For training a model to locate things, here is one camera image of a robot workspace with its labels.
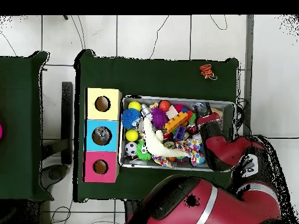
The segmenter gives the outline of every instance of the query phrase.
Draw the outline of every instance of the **white plush toy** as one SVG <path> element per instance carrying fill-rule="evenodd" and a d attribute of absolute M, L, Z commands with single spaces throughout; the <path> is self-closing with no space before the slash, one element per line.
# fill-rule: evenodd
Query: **white plush toy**
<path fill-rule="evenodd" d="M 150 154 L 165 157 L 190 157 L 188 153 L 179 149 L 168 149 L 164 147 L 164 145 L 160 141 L 162 132 L 160 133 L 159 131 L 157 131 L 157 135 L 155 135 L 155 133 L 152 130 L 152 123 L 148 118 L 144 118 L 143 128 L 145 132 L 145 143 L 147 145 L 147 150 Z"/>

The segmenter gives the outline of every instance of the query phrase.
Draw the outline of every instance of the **pink cube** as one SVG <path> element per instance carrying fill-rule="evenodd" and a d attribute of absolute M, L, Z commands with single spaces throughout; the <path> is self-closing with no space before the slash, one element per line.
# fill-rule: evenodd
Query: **pink cube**
<path fill-rule="evenodd" d="M 83 182 L 115 183 L 119 173 L 116 152 L 86 151 Z"/>

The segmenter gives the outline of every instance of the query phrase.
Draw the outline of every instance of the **metal tray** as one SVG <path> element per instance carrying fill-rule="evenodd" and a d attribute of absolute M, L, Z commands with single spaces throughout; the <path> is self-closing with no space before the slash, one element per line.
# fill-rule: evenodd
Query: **metal tray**
<path fill-rule="evenodd" d="M 121 100 L 121 109 L 125 110 L 128 108 L 128 104 L 131 101 L 137 101 L 140 104 L 152 105 L 154 103 L 158 103 L 161 100 L 167 100 L 170 104 L 183 104 L 184 106 L 193 109 L 194 106 L 198 103 L 208 102 L 211 108 L 219 109 L 222 111 L 222 133 L 225 138 L 230 141 L 233 140 L 236 134 L 235 129 L 235 119 L 237 117 L 236 114 L 236 105 L 233 102 L 228 101 L 212 101 L 212 100 L 192 100 L 192 99 L 177 99 L 177 98 L 161 98 L 161 97 L 151 97 L 151 96 L 124 96 Z M 128 143 L 125 137 L 125 129 L 123 128 L 122 122 L 120 123 L 120 142 L 119 142 L 119 164 L 123 167 L 140 167 L 145 169 L 175 169 L 175 170 L 195 170 L 195 171 L 206 171 L 212 172 L 212 170 L 208 167 L 206 162 L 200 164 L 198 166 L 193 167 L 190 163 L 182 163 L 178 164 L 176 162 L 172 162 L 173 167 L 162 167 L 156 164 L 153 160 L 149 160 L 147 162 L 143 160 L 128 160 L 125 158 L 126 151 L 125 145 Z"/>

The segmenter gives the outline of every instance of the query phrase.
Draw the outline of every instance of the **green table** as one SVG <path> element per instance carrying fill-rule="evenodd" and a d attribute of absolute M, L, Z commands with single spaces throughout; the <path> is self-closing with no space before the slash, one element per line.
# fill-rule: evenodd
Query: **green table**
<path fill-rule="evenodd" d="M 52 200 L 40 186 L 40 70 L 47 52 L 0 57 L 0 199 Z"/>
<path fill-rule="evenodd" d="M 217 80 L 204 79 L 199 66 L 211 64 Z M 75 60 L 74 200 L 85 198 L 126 198 L 140 200 L 164 178 L 172 174 L 199 176 L 227 187 L 230 173 L 177 171 L 121 167 L 115 183 L 83 183 L 85 88 L 119 89 L 124 95 L 175 97 L 185 99 L 236 101 L 237 67 L 235 58 L 224 62 L 192 60 L 165 61 L 126 58 L 97 58 L 83 50 Z"/>

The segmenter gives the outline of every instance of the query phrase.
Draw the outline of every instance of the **yellow tennis ball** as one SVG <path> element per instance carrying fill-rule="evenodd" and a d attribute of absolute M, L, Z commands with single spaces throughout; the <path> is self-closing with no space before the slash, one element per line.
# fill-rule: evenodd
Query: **yellow tennis ball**
<path fill-rule="evenodd" d="M 134 142 L 138 138 L 138 132 L 135 129 L 130 129 L 126 132 L 126 138 L 130 142 Z"/>
<path fill-rule="evenodd" d="M 140 103 L 137 102 L 137 101 L 131 101 L 131 102 L 129 103 L 129 105 L 128 105 L 128 108 L 129 108 L 129 109 L 130 109 L 130 108 L 134 108 L 134 109 L 136 109 L 137 111 L 140 111 L 140 110 L 141 110 L 141 105 L 140 105 Z"/>

